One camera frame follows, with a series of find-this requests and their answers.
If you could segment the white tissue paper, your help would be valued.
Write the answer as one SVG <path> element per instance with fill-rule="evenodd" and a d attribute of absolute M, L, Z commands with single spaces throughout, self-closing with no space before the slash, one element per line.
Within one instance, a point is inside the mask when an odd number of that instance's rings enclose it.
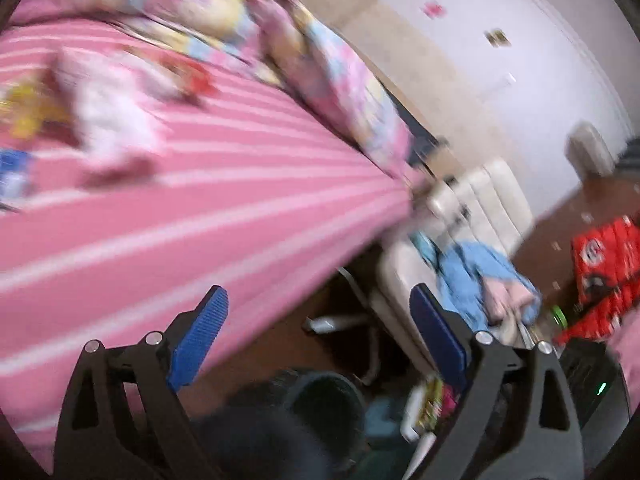
<path fill-rule="evenodd" d="M 167 127 L 156 109 L 180 96 L 169 70 L 126 50 L 62 49 L 52 74 L 95 172 L 159 155 Z"/>

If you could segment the red walnut snack bag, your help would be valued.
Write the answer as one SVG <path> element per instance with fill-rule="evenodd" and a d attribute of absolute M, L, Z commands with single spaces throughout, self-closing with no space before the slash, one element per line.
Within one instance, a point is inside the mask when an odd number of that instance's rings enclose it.
<path fill-rule="evenodd" d="M 165 50 L 122 47 L 127 60 L 144 73 L 145 87 L 159 99 L 201 105 L 216 92 L 214 76 L 200 62 Z"/>

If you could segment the red blue snack bag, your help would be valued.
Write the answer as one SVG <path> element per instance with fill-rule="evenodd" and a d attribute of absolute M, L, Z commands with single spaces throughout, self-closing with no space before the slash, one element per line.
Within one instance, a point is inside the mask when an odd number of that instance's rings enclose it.
<path fill-rule="evenodd" d="M 1 150 L 1 208 L 20 210 L 32 192 L 32 154 L 2 148 Z"/>

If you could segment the round blue trash bin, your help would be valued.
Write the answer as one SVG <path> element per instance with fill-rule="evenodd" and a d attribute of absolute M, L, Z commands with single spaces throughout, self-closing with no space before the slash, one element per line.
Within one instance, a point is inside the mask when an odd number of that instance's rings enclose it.
<path fill-rule="evenodd" d="M 335 478 L 346 476 L 364 449 L 366 402 L 355 384 L 337 372 L 279 370 L 263 382 L 242 387 L 227 403 L 292 414 L 320 442 Z"/>

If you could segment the white shelf with books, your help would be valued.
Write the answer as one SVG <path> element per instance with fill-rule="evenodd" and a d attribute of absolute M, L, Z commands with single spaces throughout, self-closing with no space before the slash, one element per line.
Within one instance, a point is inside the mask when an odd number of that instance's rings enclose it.
<path fill-rule="evenodd" d="M 429 374 L 411 389 L 400 423 L 401 437 L 414 446 L 404 480 L 416 472 L 431 451 L 437 431 L 456 407 L 454 390 L 436 374 Z"/>

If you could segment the blue clothing on chair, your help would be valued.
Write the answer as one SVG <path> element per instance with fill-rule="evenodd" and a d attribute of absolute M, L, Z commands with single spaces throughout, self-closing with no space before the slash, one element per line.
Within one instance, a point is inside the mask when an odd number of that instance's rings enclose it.
<path fill-rule="evenodd" d="M 422 259 L 435 266 L 442 307 L 460 315 L 471 330 L 490 330 L 507 320 L 533 324 L 541 294 L 511 261 L 479 242 L 452 243 L 440 250 L 421 232 L 411 241 Z"/>

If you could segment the cream office chair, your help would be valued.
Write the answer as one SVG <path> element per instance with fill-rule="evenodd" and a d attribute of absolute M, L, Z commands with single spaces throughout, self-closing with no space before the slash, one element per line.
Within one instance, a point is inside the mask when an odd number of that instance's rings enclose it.
<path fill-rule="evenodd" d="M 445 250 L 456 243 L 480 242 L 511 258 L 533 231 L 535 218 L 521 185 L 501 158 L 462 174 L 450 182 L 435 184 L 420 200 L 413 225 L 435 247 Z M 348 330 L 368 322 L 371 328 L 370 366 L 360 384 L 371 385 L 378 376 L 381 351 L 378 336 L 385 330 L 423 376 L 436 370 L 431 353 L 409 314 L 412 286 L 436 284 L 434 264 L 425 262 L 409 235 L 400 233 L 383 249 L 373 268 L 376 284 L 366 294 L 356 273 L 339 268 L 345 284 L 360 301 L 363 314 L 327 316 L 308 320 L 306 330 L 319 326 L 320 334 Z"/>

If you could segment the pink striped bed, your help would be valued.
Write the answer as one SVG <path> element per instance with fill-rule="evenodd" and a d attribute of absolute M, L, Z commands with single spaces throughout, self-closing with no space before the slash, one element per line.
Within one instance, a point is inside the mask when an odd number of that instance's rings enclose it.
<path fill-rule="evenodd" d="M 201 106 L 164 103 L 152 174 L 92 188 L 64 129 L 32 149 L 32 192 L 1 217 L 1 408 L 52 462 L 84 343 L 131 344 L 210 286 L 230 315 L 214 364 L 410 211 L 408 188 L 286 93 L 214 70 Z"/>

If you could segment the white floor heater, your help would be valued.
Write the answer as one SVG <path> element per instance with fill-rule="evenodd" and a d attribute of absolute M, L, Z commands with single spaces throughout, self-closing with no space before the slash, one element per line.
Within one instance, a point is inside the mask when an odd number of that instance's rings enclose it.
<path fill-rule="evenodd" d="M 582 181 L 614 174 L 616 159 L 590 122 L 580 122 L 575 126 L 567 138 L 565 155 Z"/>

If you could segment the colourful cartoon quilt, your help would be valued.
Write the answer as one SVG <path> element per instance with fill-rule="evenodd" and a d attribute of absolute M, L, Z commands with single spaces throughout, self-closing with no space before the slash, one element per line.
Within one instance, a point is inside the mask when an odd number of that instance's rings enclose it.
<path fill-rule="evenodd" d="M 386 174 L 404 174 L 411 134 L 394 102 L 300 0 L 68 2 L 150 44 L 288 90 Z"/>

